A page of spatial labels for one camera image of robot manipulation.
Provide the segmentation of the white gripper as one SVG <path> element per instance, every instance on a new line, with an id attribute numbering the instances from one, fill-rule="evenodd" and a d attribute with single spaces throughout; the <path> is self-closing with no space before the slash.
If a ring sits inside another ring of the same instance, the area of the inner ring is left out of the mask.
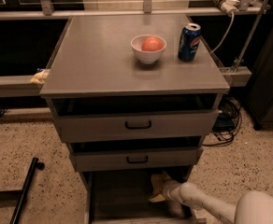
<path id="1" fill-rule="evenodd" d="M 162 171 L 162 180 L 165 182 L 163 186 L 162 194 L 154 194 L 150 196 L 149 201 L 151 203 L 164 202 L 165 199 L 168 201 L 180 202 L 180 186 L 181 183 L 171 180 L 171 176 L 166 172 Z"/>

